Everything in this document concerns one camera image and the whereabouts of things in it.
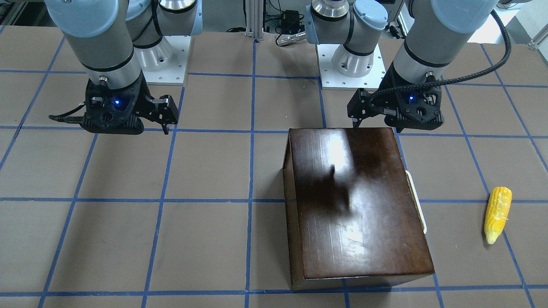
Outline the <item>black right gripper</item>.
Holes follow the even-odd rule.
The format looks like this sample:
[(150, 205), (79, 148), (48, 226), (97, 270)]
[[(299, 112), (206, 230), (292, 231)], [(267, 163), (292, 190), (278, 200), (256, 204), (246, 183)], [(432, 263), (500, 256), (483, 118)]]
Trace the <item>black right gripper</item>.
[[(94, 84), (88, 80), (85, 91), (86, 112), (81, 127), (96, 134), (138, 135), (144, 125), (134, 108), (150, 99), (143, 73), (131, 85), (122, 89)], [(149, 102), (148, 120), (161, 125), (165, 135), (168, 125), (176, 125), (179, 110), (171, 95), (163, 95)]]

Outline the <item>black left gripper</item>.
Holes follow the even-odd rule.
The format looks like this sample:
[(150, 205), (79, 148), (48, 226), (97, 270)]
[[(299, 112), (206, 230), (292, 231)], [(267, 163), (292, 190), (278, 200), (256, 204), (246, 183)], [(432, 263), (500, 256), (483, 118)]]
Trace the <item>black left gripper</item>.
[[(358, 88), (348, 102), (347, 113), (354, 130), (364, 119), (372, 117), (366, 109), (368, 96), (368, 90)], [(439, 86), (383, 94), (376, 98), (376, 105), (383, 110), (385, 124), (396, 128), (398, 133), (405, 128), (434, 130), (444, 124)]]

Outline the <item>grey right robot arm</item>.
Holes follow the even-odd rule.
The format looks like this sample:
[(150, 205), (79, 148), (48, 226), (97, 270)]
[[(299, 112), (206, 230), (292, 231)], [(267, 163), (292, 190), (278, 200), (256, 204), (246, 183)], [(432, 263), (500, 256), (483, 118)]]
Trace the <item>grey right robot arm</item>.
[(142, 119), (164, 134), (179, 111), (171, 95), (151, 95), (145, 74), (179, 69), (169, 37), (199, 35), (200, 0), (47, 0), (49, 16), (86, 70), (85, 99), (49, 119), (94, 134), (138, 135)]

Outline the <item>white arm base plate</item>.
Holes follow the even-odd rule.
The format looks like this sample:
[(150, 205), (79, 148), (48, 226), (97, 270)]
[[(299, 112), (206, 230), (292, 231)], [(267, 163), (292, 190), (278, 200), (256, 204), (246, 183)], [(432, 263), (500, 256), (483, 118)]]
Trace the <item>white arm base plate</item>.
[(319, 44), (316, 51), (323, 89), (373, 92), (386, 74), (378, 45), (366, 56), (349, 54), (340, 44)]
[(183, 86), (191, 41), (190, 36), (165, 36), (154, 47), (135, 47), (135, 56), (141, 64), (147, 84)]

